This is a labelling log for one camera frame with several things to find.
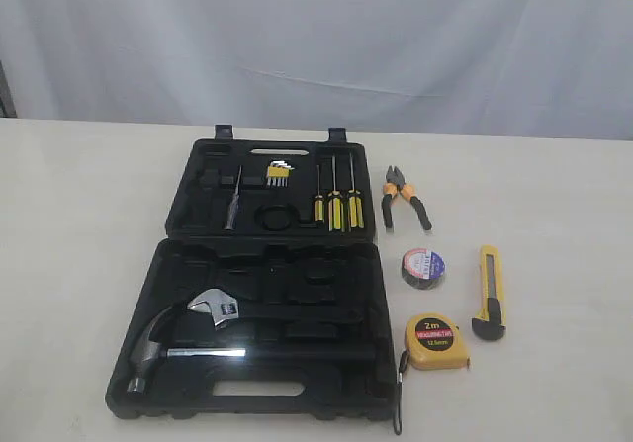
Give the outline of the yellow hex key set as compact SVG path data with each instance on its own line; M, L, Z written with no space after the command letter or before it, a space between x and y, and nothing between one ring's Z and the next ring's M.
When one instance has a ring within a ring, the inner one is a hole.
M273 160L266 169L266 185L269 188L285 188L294 167L284 160Z

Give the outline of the orange black combination pliers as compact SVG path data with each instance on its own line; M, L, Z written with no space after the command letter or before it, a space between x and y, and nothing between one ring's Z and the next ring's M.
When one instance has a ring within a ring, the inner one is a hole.
M397 196L402 196L414 208L422 229L425 232L432 230L432 224L422 200L417 196L414 187L406 181L403 172L398 166L390 165L386 172L386 182L383 186L381 210L386 230L392 230L392 202Z

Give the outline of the black electrical tape roll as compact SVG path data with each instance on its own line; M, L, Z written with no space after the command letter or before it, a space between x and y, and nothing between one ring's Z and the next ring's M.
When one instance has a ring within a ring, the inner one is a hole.
M426 290L436 287L445 272L444 259L429 248L412 249L402 258L402 278L415 289Z

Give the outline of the small yellow black screwdriver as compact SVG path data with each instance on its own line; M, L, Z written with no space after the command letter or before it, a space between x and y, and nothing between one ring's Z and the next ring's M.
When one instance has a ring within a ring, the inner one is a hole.
M316 193L313 198L313 220L315 223L324 223L324 195L321 190L320 166L316 166Z

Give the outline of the chrome adjustable wrench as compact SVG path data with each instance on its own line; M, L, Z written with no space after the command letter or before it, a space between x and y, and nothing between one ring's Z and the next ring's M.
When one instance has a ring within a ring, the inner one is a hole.
M214 327L238 320L280 320L354 324L363 320L361 312L338 306L261 304L241 301L217 288L210 288L194 297L187 310L208 314Z

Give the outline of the yellow measuring tape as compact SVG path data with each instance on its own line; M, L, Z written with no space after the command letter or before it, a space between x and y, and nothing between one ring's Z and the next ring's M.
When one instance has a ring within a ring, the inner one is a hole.
M409 367L420 371L455 370L470 367L470 354L458 326L439 313L411 317L405 328L405 348L401 353L392 417L394 433L402 434L402 397L404 377Z

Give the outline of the steel claw hammer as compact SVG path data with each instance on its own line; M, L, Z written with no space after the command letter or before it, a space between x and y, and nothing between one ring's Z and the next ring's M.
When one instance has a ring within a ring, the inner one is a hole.
M209 358L227 361L246 362L333 362L359 363L372 362L377 350L371 344L353 343L307 343L307 344L261 344L232 347L165 347L152 337L153 332L174 314L174 308L168 307L157 314L145 327L130 355L132 375L127 391L132 394L144 394L148 382L162 359L169 358Z

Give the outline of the yellow utility knife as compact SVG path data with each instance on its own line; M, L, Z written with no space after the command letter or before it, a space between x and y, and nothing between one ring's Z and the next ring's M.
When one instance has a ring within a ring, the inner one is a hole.
M499 251L492 245L480 249L482 306L471 318L471 328L484 341L499 341L505 336L505 303Z

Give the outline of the black plastic tool case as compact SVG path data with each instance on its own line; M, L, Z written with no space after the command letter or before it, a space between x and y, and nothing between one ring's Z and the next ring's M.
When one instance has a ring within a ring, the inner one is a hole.
M349 228L349 154L362 196L364 227ZM343 231L328 228L327 195L336 156ZM269 188L273 160L291 164L288 186ZM320 166L324 223L313 220ZM224 230L239 166L242 179L234 230ZM324 141L248 140L218 125L193 144L115 364L105 402L121 419L203 413L308 414L382 421L396 400L396 362L371 182L364 147L344 129ZM217 288L261 304L338 306L361 312L354 324L238 320L215 328L208 314L187 310ZM146 392L127 391L130 355L147 324L162 310L174 314L152 337L165 347L261 344L371 344L372 362L246 362L209 358L162 359Z

